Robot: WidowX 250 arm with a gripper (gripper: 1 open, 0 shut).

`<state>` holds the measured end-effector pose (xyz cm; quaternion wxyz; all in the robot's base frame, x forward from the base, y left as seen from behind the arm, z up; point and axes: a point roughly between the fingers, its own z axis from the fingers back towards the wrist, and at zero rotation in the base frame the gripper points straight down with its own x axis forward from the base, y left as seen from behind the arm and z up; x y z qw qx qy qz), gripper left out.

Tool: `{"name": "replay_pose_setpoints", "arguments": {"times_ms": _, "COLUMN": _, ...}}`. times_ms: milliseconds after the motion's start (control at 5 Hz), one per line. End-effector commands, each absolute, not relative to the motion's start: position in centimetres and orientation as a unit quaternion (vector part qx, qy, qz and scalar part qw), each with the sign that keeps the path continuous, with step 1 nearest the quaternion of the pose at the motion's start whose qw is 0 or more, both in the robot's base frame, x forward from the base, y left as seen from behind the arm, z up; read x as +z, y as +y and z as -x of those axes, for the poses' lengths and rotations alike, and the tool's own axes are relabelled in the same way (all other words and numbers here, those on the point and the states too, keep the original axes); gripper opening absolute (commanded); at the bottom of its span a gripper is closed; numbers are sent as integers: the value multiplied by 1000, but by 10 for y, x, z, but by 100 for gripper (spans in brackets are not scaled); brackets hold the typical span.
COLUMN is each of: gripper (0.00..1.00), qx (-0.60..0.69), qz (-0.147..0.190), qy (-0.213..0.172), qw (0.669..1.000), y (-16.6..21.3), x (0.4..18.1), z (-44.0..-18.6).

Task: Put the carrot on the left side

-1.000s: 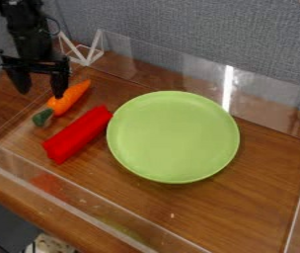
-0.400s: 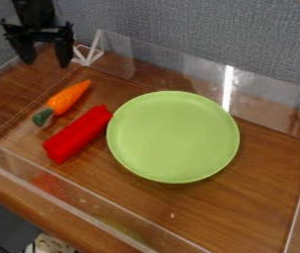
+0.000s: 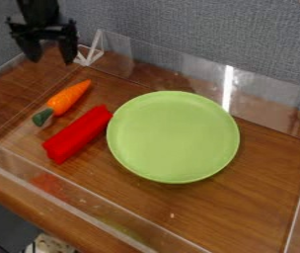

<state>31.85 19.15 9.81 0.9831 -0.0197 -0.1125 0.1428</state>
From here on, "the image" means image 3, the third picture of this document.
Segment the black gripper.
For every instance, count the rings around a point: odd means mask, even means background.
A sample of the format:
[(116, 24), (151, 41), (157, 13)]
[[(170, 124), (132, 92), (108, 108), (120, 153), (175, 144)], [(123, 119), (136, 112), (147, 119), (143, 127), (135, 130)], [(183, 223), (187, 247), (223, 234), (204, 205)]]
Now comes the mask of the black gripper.
[(7, 18), (5, 24), (11, 29), (11, 36), (17, 39), (19, 47), (32, 62), (39, 62), (43, 57), (40, 40), (57, 41), (63, 61), (71, 64), (77, 55), (77, 29), (73, 19), (59, 14), (43, 26), (29, 25), (21, 14)]

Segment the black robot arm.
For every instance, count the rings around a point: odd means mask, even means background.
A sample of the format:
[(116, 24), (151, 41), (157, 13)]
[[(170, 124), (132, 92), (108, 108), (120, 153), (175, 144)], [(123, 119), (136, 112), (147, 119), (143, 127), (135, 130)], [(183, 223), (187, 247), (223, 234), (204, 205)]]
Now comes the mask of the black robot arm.
[(77, 29), (73, 19), (60, 14), (57, 0), (16, 0), (20, 13), (7, 18), (12, 39), (32, 62), (44, 55), (41, 41), (57, 42), (64, 64), (77, 55)]

